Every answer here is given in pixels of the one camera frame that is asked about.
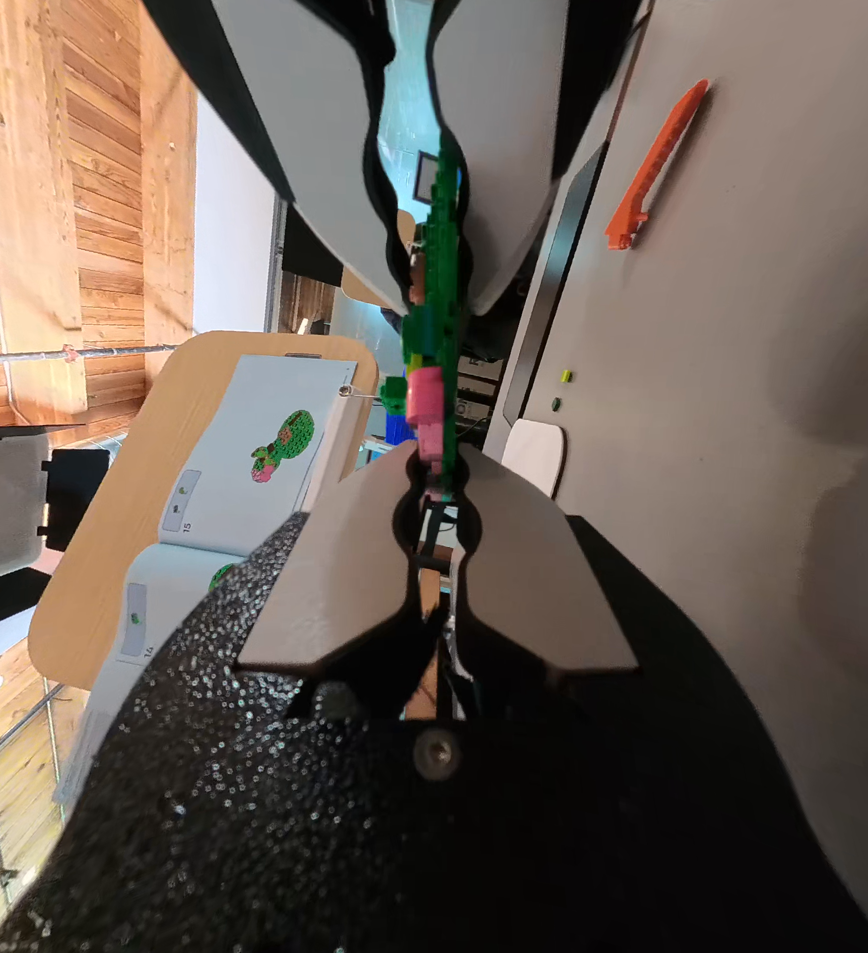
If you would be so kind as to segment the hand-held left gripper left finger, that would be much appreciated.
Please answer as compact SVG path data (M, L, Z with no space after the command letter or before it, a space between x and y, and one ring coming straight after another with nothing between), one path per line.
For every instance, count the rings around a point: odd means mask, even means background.
M238 657L241 669L350 688L371 717L398 717L423 674L414 543L417 444L322 490Z

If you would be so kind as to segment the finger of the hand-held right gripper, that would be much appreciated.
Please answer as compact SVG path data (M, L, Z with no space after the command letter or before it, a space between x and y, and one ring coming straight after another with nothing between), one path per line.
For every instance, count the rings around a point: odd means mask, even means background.
M463 1L436 27L440 118L463 156L469 309L488 312L510 284L557 189L552 173L565 1Z
M409 265L378 146L382 57L321 2L213 7L292 205L344 268L404 316Z

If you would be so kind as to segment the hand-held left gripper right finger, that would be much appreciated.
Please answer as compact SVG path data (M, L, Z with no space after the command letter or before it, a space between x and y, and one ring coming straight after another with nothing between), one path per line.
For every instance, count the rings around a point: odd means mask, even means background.
M578 682L639 661L557 502L460 448L456 653L481 717L528 717Z

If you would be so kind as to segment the round green lego build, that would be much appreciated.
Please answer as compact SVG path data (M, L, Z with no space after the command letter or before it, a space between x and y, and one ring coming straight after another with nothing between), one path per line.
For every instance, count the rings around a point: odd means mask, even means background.
M404 374L380 386L385 411L404 418L432 498L457 494L457 391L467 289L473 269L464 237L469 176L451 131L440 135L432 204L420 230L416 259L423 266L422 300L409 304L401 324Z

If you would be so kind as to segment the black panel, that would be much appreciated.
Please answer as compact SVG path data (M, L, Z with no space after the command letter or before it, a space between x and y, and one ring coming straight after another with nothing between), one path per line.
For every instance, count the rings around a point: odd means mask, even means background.
M292 205L285 207L281 258L282 268L290 274L334 288L341 286L342 263Z

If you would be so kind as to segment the orange brick separator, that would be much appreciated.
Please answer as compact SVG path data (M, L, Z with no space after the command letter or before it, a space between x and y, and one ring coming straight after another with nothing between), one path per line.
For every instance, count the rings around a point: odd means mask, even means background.
M644 208L668 160L690 126L709 88L710 81L702 78L689 88L666 117L653 144L627 188L624 196L604 231L607 249L613 252L629 250L642 226L649 219Z

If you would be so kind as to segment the pale blue instruction page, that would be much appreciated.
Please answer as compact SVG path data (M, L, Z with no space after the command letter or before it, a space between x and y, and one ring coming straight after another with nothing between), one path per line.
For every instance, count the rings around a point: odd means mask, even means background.
M178 625L301 510L313 473L340 448L332 414L355 373L354 361L239 358L165 497L155 544L124 575L110 650L55 791L59 805L75 806L130 688Z

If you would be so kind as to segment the black desk mat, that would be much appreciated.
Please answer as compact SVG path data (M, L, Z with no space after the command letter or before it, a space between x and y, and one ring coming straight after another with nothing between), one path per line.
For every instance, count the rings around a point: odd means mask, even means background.
M504 372L509 387L501 413L508 425L519 420L527 406L608 149L604 140L574 176L561 210L551 218L549 249L539 256L534 274L534 301L523 314L523 340Z

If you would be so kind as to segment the grey ceiling pipe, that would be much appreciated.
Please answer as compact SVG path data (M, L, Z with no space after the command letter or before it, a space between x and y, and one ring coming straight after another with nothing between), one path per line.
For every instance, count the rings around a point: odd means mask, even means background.
M179 344L156 344L122 348L82 348L69 344L58 351L13 351L0 353L1 364L33 363L45 361L64 361L75 363L89 359L117 358L123 356L150 355L176 351Z

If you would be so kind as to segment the grey panel light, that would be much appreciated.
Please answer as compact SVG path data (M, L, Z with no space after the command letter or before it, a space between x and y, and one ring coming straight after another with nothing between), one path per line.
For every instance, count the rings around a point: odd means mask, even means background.
M49 583L35 568L63 553L113 462L104 447L54 449L62 426L0 426L0 622L30 610Z

